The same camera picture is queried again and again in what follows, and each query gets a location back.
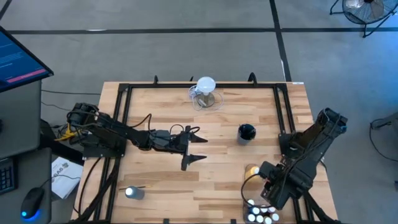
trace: fan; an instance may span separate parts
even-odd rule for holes
[[[398,0],[342,0],[343,12],[333,12],[333,7],[339,0],[331,6],[330,14],[344,14],[348,20],[356,24],[364,25],[363,37],[371,35],[378,29],[390,16],[395,13]],[[366,26],[381,21],[370,33],[366,34]]]

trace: blue light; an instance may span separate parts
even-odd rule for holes
[[[23,220],[24,222],[34,222],[34,221],[36,221],[36,219],[38,219],[39,217],[40,217],[40,209],[36,212],[36,214],[35,214],[34,216],[32,216],[32,217],[30,217],[30,218],[24,218],[24,217],[22,217],[22,220]]]

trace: keyboard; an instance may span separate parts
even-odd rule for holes
[[[0,160],[0,195],[17,188],[16,167],[12,158]]]

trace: wooden tabletop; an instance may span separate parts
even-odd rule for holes
[[[100,111],[113,114],[119,83],[106,82],[99,101]],[[298,131],[307,129],[313,118],[303,84],[287,83],[294,122]],[[169,130],[173,124],[199,126],[199,137],[208,143],[191,143],[191,154],[206,155],[194,162],[187,171],[181,171],[182,156],[155,151],[141,151],[128,142],[126,155],[121,160],[118,190],[114,201],[112,222],[115,223],[162,223],[169,218],[171,223],[229,223],[237,219],[243,222],[240,187],[244,169],[248,164],[261,165],[263,161],[277,164],[280,149],[277,140],[279,125],[272,89],[224,88],[216,89],[224,98],[224,105],[217,111],[195,111],[185,88],[133,89],[128,125],[137,124],[152,113],[150,127]],[[289,130],[285,115],[286,130]],[[249,123],[256,127],[255,140],[247,146],[239,146],[236,135],[239,124]],[[146,129],[143,124],[137,129]],[[173,133],[179,132],[174,127]],[[78,196],[87,173],[96,159],[88,159],[84,165]],[[103,160],[97,164],[83,195],[86,208],[97,194]],[[121,188],[134,185],[150,185],[145,188],[143,200],[128,199]],[[245,191],[246,197],[258,197],[258,190]],[[310,193],[319,206],[332,218],[337,219],[325,169],[319,165]],[[105,195],[101,218],[105,217],[108,194]],[[302,216],[306,218],[303,200],[300,200]],[[294,223],[292,201],[281,211],[280,223]]]

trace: lamp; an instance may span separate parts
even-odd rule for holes
[[[197,93],[197,102],[203,107],[207,108],[214,104],[215,98],[211,93],[216,88],[216,82],[210,77],[201,77],[198,80],[195,92]]]

